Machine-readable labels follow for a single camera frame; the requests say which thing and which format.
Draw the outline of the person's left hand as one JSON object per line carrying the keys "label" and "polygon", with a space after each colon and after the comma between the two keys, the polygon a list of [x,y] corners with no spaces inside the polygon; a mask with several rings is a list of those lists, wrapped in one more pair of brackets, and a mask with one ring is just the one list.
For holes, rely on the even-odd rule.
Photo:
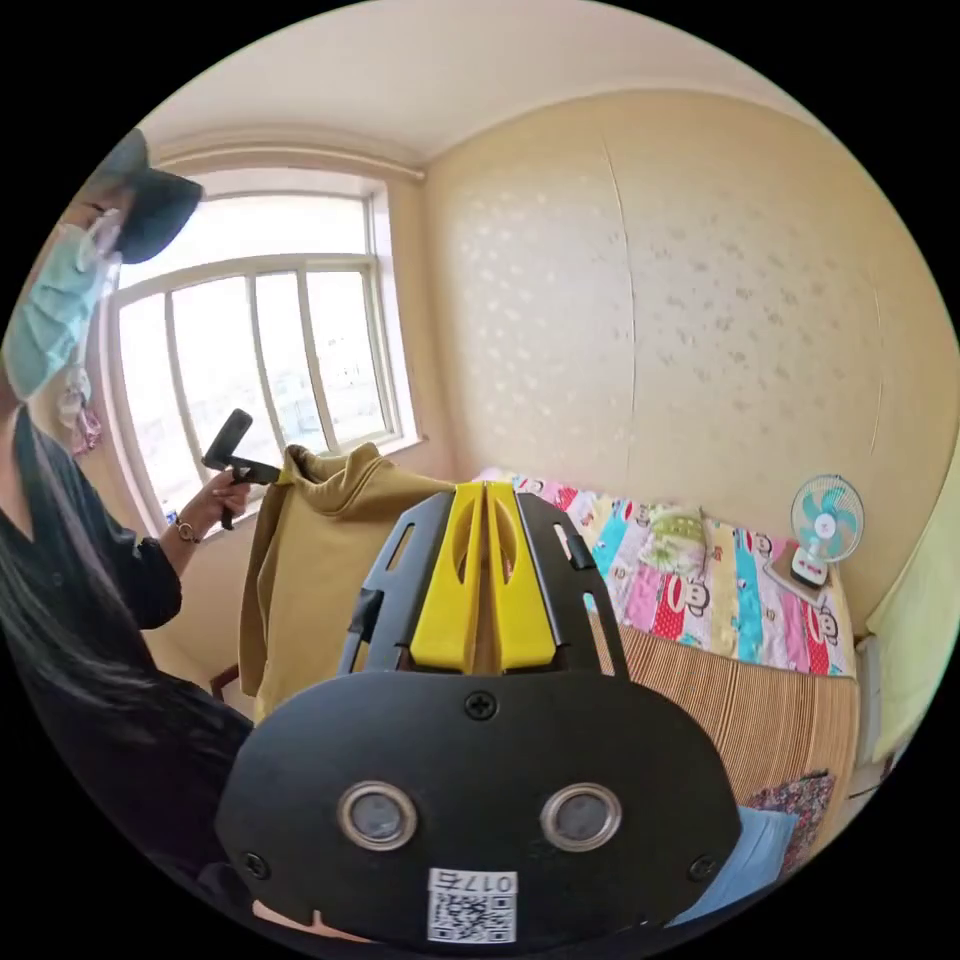
{"label": "person's left hand", "polygon": [[248,483],[236,482],[230,472],[218,473],[180,511],[179,518],[190,526],[193,537],[202,541],[221,523],[224,511],[232,517],[246,512],[250,489]]}

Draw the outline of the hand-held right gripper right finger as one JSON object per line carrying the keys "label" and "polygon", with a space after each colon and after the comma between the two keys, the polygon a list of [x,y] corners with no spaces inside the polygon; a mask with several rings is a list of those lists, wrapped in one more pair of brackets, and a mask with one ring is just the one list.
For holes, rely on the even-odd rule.
{"label": "hand-held right gripper right finger", "polygon": [[548,668],[556,645],[516,493],[508,483],[486,483],[484,494],[496,668]]}

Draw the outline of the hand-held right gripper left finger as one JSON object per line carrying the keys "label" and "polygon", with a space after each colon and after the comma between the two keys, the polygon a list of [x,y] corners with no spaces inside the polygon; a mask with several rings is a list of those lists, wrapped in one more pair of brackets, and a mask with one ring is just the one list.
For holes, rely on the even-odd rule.
{"label": "hand-held right gripper left finger", "polygon": [[470,671],[481,580],[481,485],[456,487],[410,644],[417,668]]}

